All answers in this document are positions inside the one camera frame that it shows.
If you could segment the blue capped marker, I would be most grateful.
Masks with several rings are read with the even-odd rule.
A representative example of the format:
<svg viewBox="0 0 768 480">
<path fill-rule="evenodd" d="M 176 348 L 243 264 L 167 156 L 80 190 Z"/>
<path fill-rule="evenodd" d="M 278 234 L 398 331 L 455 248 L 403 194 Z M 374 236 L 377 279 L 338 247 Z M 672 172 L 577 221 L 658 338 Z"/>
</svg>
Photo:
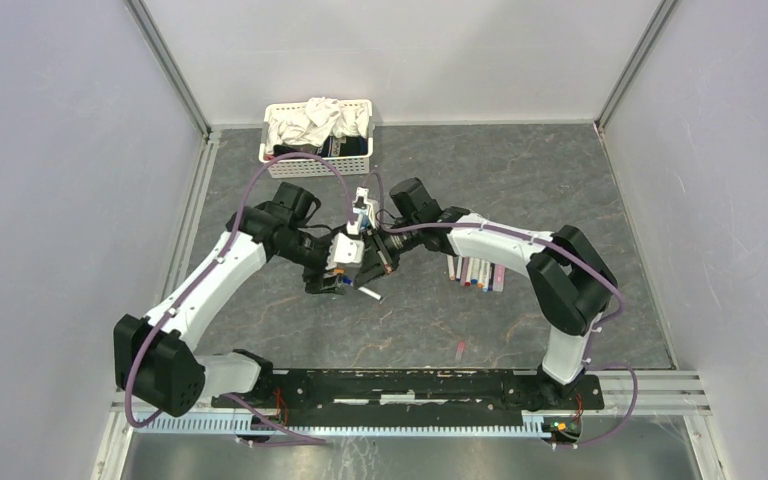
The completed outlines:
<svg viewBox="0 0 768 480">
<path fill-rule="evenodd" d="M 492 270 L 493 270 L 492 263 L 485 261 L 483 263 L 482 275 L 481 275 L 481 288 L 484 292 L 488 292 L 490 290 L 490 283 L 493 278 Z"/>
</svg>

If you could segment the white plastic basket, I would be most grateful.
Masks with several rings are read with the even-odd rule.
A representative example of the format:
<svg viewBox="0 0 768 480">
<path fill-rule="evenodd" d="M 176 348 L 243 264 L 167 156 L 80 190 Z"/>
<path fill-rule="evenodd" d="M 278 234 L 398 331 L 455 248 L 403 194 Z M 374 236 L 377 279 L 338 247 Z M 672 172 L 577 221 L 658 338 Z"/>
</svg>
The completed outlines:
<svg viewBox="0 0 768 480">
<path fill-rule="evenodd" d="M 370 171 L 374 150 L 373 103 L 368 99 L 313 97 L 266 107 L 258 161 L 286 153 L 324 158 L 342 175 Z"/>
</svg>

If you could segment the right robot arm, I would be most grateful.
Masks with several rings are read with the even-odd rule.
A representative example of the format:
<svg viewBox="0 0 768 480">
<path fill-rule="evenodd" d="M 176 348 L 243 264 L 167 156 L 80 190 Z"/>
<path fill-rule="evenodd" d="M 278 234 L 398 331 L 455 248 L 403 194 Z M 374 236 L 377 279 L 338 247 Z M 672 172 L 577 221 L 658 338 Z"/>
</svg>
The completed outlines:
<svg viewBox="0 0 768 480">
<path fill-rule="evenodd" d="M 399 213 L 391 225 L 382 222 L 379 203 L 366 186 L 357 188 L 352 202 L 365 232 L 379 236 L 385 267 L 393 269 L 397 255 L 421 244 L 525 276 L 550 324 L 538 368 L 538 396 L 551 408 L 572 401 L 590 358 L 592 332 L 611 319 L 606 311 L 611 300 L 625 301 L 616 277 L 584 233 L 571 225 L 557 232 L 526 230 L 465 208 L 442 208 L 417 178 L 399 183 L 390 198 Z"/>
</svg>

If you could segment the white crumpled cloth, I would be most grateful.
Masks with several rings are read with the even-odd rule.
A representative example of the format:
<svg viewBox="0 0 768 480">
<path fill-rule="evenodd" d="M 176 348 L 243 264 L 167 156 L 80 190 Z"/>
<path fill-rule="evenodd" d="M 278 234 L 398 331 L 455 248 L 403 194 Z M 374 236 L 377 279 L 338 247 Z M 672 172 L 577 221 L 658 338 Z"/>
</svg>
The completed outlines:
<svg viewBox="0 0 768 480">
<path fill-rule="evenodd" d="M 372 102 L 313 97 L 306 102 L 272 104 L 264 115 L 264 148 L 322 146 L 329 137 L 369 136 Z"/>
</svg>

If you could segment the peach capped marker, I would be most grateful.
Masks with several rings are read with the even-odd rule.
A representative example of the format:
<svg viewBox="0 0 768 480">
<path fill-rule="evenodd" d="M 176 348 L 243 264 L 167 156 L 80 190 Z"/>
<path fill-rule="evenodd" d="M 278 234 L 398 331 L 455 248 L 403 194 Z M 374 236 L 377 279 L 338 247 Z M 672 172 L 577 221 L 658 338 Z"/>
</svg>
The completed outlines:
<svg viewBox="0 0 768 480">
<path fill-rule="evenodd" d="M 370 290 L 367 287 L 357 287 L 356 290 L 358 292 L 360 292 L 360 293 L 362 293 L 362 294 L 372 298 L 376 302 L 381 303 L 383 301 L 383 296 L 381 294 L 379 294 L 379 293 L 377 293 L 377 292 L 375 292 L 373 290 Z"/>
</svg>

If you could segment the pink translucent cap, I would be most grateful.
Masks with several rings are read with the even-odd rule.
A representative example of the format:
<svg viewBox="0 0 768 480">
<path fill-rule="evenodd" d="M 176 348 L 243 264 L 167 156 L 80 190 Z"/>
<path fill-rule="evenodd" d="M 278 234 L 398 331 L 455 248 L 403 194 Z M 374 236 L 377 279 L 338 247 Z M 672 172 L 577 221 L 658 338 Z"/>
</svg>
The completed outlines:
<svg viewBox="0 0 768 480">
<path fill-rule="evenodd" d="M 460 341 L 457 344 L 456 353 L 455 353 L 455 360 L 456 361 L 461 361 L 462 360 L 465 348 L 466 348 L 466 343 L 464 341 Z"/>
</svg>

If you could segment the pink thin marker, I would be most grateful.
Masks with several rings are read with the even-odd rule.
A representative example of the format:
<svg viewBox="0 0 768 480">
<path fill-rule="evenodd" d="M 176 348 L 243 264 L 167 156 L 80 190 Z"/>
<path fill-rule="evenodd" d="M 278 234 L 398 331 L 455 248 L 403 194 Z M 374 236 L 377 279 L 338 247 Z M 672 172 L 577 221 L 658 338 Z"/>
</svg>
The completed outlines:
<svg viewBox="0 0 768 480">
<path fill-rule="evenodd" d="M 470 259 L 466 257 L 461 258 L 460 282 L 465 286 L 469 286 L 471 284 Z"/>
</svg>

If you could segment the orange capped marker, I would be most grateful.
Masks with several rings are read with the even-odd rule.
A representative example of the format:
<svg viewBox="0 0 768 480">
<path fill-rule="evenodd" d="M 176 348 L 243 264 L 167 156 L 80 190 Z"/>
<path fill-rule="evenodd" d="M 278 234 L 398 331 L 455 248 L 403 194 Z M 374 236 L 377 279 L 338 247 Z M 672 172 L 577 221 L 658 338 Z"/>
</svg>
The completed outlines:
<svg viewBox="0 0 768 480">
<path fill-rule="evenodd" d="M 476 259 L 473 265 L 473 274 L 471 278 L 471 283 L 476 285 L 479 289 L 484 288 L 484 269 L 485 269 L 485 261 L 481 259 Z"/>
</svg>

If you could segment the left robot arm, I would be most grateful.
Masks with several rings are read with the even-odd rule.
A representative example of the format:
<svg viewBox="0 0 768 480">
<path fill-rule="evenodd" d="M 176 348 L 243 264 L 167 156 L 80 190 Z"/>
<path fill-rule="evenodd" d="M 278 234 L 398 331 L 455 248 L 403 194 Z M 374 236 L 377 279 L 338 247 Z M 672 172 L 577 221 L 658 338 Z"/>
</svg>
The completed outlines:
<svg viewBox="0 0 768 480">
<path fill-rule="evenodd" d="M 266 405 L 274 394 L 270 361 L 246 350 L 194 352 L 228 300 L 273 257 L 304 267 L 308 288 L 320 281 L 336 234 L 307 232 L 320 206 L 308 190 L 283 182 L 271 200 L 233 213 L 208 256 L 170 296 L 143 316 L 116 323 L 116 385 L 173 417 L 203 397 L 226 393 L 250 407 Z"/>
</svg>

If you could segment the pink highlighter pen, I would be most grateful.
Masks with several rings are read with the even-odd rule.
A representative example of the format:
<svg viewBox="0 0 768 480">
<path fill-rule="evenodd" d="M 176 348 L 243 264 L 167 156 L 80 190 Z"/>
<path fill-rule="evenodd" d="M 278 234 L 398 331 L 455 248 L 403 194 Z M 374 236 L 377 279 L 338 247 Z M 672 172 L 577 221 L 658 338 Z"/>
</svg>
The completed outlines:
<svg viewBox="0 0 768 480">
<path fill-rule="evenodd" d="M 494 292 L 502 292 L 504 290 L 504 280 L 505 267 L 498 264 L 494 265 L 492 282 L 488 289 Z"/>
</svg>

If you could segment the aluminium frame rail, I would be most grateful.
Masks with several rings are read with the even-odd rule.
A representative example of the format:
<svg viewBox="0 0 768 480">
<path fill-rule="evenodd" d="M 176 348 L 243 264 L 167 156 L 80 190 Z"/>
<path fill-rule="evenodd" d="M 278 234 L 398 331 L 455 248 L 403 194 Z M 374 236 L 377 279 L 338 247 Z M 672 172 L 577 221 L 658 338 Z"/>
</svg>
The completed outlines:
<svg viewBox="0 0 768 480">
<path fill-rule="evenodd" d="M 566 395 L 542 391 L 533 371 L 512 369 L 289 369 L 268 387 L 202 397 L 182 415 L 162 414 L 145 433 L 268 437 L 284 428 L 312 437 L 532 437 L 578 430 L 590 417 L 709 416 L 698 374 L 676 370 L 591 372 Z"/>
</svg>

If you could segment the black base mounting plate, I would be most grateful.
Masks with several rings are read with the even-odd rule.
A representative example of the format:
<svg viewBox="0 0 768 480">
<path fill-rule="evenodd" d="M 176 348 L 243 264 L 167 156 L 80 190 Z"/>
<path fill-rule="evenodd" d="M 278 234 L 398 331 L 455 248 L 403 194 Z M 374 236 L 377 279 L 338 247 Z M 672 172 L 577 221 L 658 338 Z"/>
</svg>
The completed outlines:
<svg viewBox="0 0 768 480">
<path fill-rule="evenodd" d="M 242 398 L 260 412 L 287 410 L 290 427 L 519 426 L 525 414 L 605 406 L 594 374 L 558 386 L 537 371 L 512 369 L 289 369 Z"/>
</svg>

